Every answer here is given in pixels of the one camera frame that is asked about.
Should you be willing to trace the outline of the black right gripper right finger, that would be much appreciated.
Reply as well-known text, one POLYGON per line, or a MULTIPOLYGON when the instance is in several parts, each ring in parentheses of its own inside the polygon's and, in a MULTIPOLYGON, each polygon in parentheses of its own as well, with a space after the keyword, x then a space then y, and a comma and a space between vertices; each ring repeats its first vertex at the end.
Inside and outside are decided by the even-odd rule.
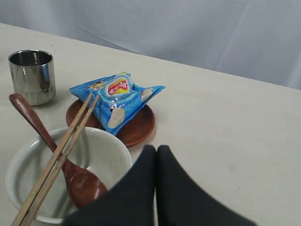
POLYGON ((156 202, 160 226, 254 226, 206 193, 167 145, 156 156, 156 202))

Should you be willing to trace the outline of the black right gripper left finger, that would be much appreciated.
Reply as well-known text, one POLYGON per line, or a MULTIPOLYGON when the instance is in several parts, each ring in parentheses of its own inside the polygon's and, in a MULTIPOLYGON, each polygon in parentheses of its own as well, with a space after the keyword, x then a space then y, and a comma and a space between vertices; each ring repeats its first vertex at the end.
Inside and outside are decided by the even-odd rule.
POLYGON ((132 168, 104 196, 67 216, 63 226, 152 226, 156 150, 145 145, 132 168))

